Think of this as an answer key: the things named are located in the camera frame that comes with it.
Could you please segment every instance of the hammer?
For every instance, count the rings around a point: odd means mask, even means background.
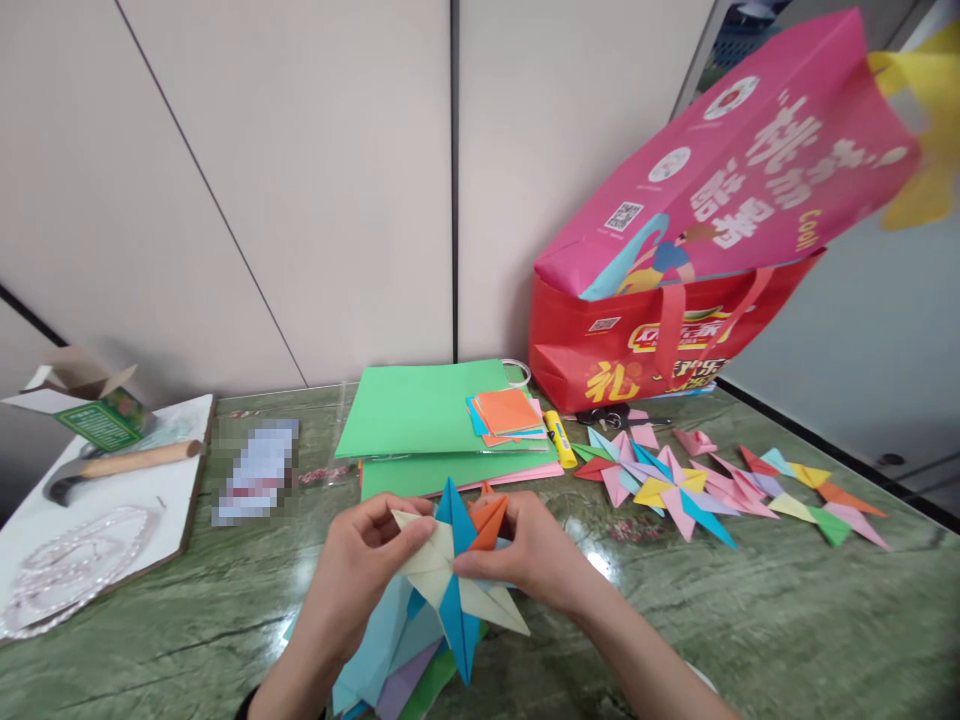
[[[201,450],[203,450],[203,443],[198,440],[191,440],[190,442],[166,445],[152,450],[140,450],[126,455],[114,455],[113,457],[97,458],[95,460],[84,458],[70,460],[57,468],[57,471],[47,480],[47,484],[43,486],[43,496],[47,500],[57,503],[57,505],[68,507],[70,503],[67,496],[70,493],[70,488],[77,483],[106,477],[107,475],[142,470],[155,465],[164,465],[178,460],[186,460],[199,455]]]

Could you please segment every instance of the hand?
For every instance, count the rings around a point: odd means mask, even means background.
[[[500,498],[483,495],[474,509]],[[565,615],[590,602],[598,581],[609,585],[532,492],[510,493],[504,526],[513,544],[505,550],[459,555],[453,571],[462,577],[513,583],[530,597]]]
[[[392,510],[424,517],[401,532]],[[337,515],[330,523],[297,630],[302,626],[304,633],[332,648],[342,662],[349,660],[360,647],[370,613],[387,584],[435,529],[433,503],[390,493]]]

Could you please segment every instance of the bag handle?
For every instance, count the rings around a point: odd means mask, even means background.
[[[660,377],[667,381],[668,392],[683,385],[700,367],[707,355],[716,347],[720,339],[743,317],[766,289],[773,277],[773,268],[765,267],[753,271],[753,281],[750,289],[739,302],[730,317],[723,321],[723,325],[714,334],[706,347],[682,375],[674,375],[677,366],[677,355],[680,353],[680,336],[683,333],[683,320],[686,312],[687,290],[683,283],[665,285],[660,288],[660,332],[657,335],[657,349],[653,356],[653,365]]]

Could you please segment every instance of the cardboard box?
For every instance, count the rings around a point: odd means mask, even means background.
[[[52,415],[101,450],[113,452],[142,440],[153,425],[153,413],[123,388],[136,369],[133,365],[110,375],[80,348],[58,348],[19,394],[3,402]]]

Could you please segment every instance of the green marble table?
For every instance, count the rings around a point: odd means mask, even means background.
[[[0,648],[0,717],[231,717],[281,651],[330,519],[360,493],[355,479],[307,487],[269,522],[212,528],[211,503],[239,453],[230,438],[251,417],[296,418],[299,471],[324,467],[340,397],[331,387],[219,402],[187,553],[49,634]],[[722,391],[640,406],[704,430],[731,460],[741,442],[758,453],[777,446],[790,460],[833,471],[838,485],[890,514],[875,525],[893,553],[858,536],[831,549],[816,528],[789,517],[725,520],[740,545],[733,551],[700,529],[687,544],[671,523],[632,503],[614,510],[600,484],[563,477],[515,486],[541,495],[733,706],[757,718],[957,716],[957,536]],[[585,442],[584,428],[568,431]],[[473,685],[455,679],[431,717],[632,717],[569,622],[528,598],[517,604],[532,637],[491,628]]]

